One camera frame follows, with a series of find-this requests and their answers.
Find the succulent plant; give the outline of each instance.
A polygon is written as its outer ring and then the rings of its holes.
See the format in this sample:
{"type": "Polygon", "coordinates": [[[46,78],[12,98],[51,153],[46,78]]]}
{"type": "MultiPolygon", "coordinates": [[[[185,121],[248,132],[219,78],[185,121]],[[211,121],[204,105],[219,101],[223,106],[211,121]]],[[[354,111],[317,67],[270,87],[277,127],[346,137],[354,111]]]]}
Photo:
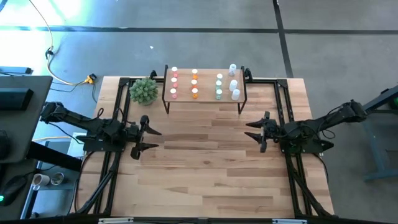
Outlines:
{"type": "Polygon", "coordinates": [[[137,80],[130,88],[130,98],[141,105],[149,105],[156,100],[157,92],[155,80],[143,78],[137,80]]]}

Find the wooden tabletop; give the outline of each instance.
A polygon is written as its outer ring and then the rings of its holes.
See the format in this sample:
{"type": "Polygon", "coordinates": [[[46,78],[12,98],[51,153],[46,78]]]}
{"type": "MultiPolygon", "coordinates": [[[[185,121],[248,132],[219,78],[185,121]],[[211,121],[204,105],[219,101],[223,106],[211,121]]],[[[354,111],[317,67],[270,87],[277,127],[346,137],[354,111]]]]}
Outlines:
{"type": "Polygon", "coordinates": [[[171,69],[167,70],[167,78],[164,83],[165,94],[164,100],[166,102],[201,102],[201,103],[242,103],[244,101],[244,83],[242,70],[237,69],[234,76],[229,76],[228,69],[198,69],[198,98],[192,97],[192,84],[193,79],[192,69],[179,69],[177,71],[177,98],[173,99],[170,89],[173,88],[171,79],[173,78],[173,72],[171,69]],[[223,91],[221,99],[216,99],[216,81],[217,74],[222,74],[221,89],[223,91]],[[236,80],[238,85],[237,89],[240,90],[238,100],[232,100],[232,92],[229,90],[229,84],[232,80],[236,80]]]}
{"type": "MultiPolygon", "coordinates": [[[[102,118],[112,117],[118,83],[119,77],[104,77],[95,114],[104,108],[102,118]]],[[[304,80],[288,79],[288,83],[295,119],[312,118],[304,80]]],[[[132,102],[129,121],[147,114],[151,127],[163,135],[145,135],[144,142],[160,147],[145,151],[139,161],[130,157],[133,143],[127,145],[112,216],[292,218],[286,163],[279,145],[268,141],[267,152],[260,153],[259,145],[243,133],[259,131],[245,124],[259,120],[265,110],[278,121],[274,87],[248,84],[247,91],[241,115],[234,104],[214,103],[174,103],[166,114],[161,91],[150,106],[132,102]]],[[[103,157],[104,153],[94,153],[83,169],[78,208],[98,185],[103,157]]],[[[309,189],[333,213],[322,163],[311,154],[303,154],[303,163],[309,189]]],[[[108,189],[105,192],[101,209],[108,189]]],[[[301,191],[298,195],[303,210],[301,191]]]]}

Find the computer mouse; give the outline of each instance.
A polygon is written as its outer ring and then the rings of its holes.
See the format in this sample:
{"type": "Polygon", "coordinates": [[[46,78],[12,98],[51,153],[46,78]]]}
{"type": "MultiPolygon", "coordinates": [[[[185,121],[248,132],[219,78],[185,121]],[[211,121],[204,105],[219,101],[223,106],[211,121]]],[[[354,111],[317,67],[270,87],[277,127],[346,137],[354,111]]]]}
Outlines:
{"type": "Polygon", "coordinates": [[[5,159],[10,153],[10,139],[0,131],[0,159],[5,159]]]}
{"type": "Polygon", "coordinates": [[[0,206],[10,205],[18,193],[25,187],[27,179],[23,175],[18,175],[9,180],[5,186],[0,190],[0,206]]]}

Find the potted plant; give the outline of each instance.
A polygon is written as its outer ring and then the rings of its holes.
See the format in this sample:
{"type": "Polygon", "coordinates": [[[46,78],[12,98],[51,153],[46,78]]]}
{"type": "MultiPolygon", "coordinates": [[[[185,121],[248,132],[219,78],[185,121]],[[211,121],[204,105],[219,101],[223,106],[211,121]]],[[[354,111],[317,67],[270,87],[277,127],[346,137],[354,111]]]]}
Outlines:
{"type": "Polygon", "coordinates": [[[130,88],[130,98],[140,105],[150,105],[157,98],[157,85],[155,80],[143,78],[137,80],[130,88]]]}

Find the concrete floor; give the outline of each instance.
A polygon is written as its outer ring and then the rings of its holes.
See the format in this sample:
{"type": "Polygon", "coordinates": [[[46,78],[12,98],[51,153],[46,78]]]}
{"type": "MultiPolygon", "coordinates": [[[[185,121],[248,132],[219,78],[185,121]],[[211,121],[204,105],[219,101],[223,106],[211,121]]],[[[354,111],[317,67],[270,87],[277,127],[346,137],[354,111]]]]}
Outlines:
{"type": "MultiPolygon", "coordinates": [[[[49,0],[34,1],[50,25],[103,27],[217,27],[275,29],[271,0],[49,0]]],[[[279,0],[286,29],[398,29],[398,1],[279,0]]],[[[0,12],[0,26],[44,26],[27,1],[9,0],[0,12]]],[[[220,68],[230,63],[251,68],[255,77],[286,77],[278,34],[194,34],[130,32],[54,32],[57,56],[52,70],[79,82],[87,75],[148,75],[164,64],[220,68]]],[[[47,75],[44,52],[48,32],[0,31],[0,62],[47,75]]],[[[397,35],[287,35],[294,77],[304,78],[312,114],[323,116],[343,102],[366,103],[398,80],[397,35]]],[[[53,85],[57,89],[68,86],[53,85]]],[[[50,91],[48,101],[61,101],[92,116],[91,86],[72,93],[50,91]]],[[[385,138],[383,149],[396,149],[393,134],[382,132],[396,116],[370,119],[385,138]]],[[[68,133],[81,131],[60,125],[68,133]]],[[[364,182],[375,171],[369,139],[360,124],[342,124],[335,147],[325,153],[335,213],[344,218],[398,222],[398,178],[364,182]]],[[[39,124],[35,138],[63,135],[39,124]]]]}

